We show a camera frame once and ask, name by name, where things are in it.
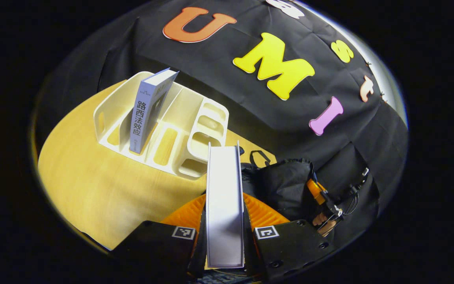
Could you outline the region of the white bookshelf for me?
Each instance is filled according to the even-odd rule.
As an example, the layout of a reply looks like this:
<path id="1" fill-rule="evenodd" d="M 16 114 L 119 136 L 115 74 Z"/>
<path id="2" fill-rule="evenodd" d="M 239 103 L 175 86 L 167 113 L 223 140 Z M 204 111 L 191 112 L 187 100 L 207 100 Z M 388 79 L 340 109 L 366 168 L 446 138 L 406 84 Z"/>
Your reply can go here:
<path id="1" fill-rule="evenodd" d="M 96 140 L 138 163 L 196 180 L 207 171 L 208 148 L 223 147 L 229 112 L 202 94 L 173 83 L 142 153 L 129 149 L 130 119 L 139 83 L 151 72 L 138 72 L 112 91 L 93 113 Z"/>

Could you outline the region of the grey-blue book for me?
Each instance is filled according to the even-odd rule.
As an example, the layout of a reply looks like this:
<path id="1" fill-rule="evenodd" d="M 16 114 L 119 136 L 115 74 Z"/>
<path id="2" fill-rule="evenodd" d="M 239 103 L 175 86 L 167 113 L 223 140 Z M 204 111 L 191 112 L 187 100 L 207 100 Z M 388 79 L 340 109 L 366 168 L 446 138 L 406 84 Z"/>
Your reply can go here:
<path id="1" fill-rule="evenodd" d="M 140 154 L 162 109 L 178 71 L 162 70 L 140 81 L 132 111 L 130 147 Z"/>

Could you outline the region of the white book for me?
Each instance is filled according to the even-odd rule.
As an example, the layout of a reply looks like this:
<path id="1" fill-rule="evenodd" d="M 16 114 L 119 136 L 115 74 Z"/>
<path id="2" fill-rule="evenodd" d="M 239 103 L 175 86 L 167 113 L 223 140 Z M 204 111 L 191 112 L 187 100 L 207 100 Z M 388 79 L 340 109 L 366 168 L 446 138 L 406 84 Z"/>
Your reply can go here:
<path id="1" fill-rule="evenodd" d="M 242 268 L 244 205 L 238 145 L 209 144 L 206 195 L 207 267 Z"/>

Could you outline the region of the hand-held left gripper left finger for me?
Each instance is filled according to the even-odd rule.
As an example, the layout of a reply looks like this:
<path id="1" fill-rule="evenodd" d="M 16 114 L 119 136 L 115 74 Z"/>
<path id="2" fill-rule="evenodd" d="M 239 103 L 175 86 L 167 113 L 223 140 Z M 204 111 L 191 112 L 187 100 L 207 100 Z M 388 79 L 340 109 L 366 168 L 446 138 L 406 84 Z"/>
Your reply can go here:
<path id="1" fill-rule="evenodd" d="M 160 222 L 143 221 L 113 250 L 149 278 L 202 278 L 207 258 L 205 194 Z"/>

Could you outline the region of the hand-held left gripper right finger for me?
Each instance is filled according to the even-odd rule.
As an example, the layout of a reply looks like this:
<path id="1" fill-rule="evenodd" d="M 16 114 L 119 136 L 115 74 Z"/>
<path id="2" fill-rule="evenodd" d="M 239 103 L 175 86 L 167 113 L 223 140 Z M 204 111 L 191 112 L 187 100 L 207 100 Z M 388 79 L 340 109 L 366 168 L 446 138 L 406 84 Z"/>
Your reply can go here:
<path id="1" fill-rule="evenodd" d="M 245 268 L 257 279 L 286 279 L 333 255 L 336 246 L 304 219 L 289 221 L 257 198 L 243 194 Z"/>

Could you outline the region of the blue schoolbag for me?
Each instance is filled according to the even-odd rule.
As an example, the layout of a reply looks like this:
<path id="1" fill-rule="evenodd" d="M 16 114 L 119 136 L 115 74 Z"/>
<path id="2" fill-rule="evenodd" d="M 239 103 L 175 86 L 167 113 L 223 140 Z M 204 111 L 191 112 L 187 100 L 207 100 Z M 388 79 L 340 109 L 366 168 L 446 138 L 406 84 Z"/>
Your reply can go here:
<path id="1" fill-rule="evenodd" d="M 241 163 L 241 173 L 243 192 L 286 219 L 312 222 L 317 215 L 317 203 L 307 186 L 314 174 L 311 160 L 285 159 L 263 168 Z"/>

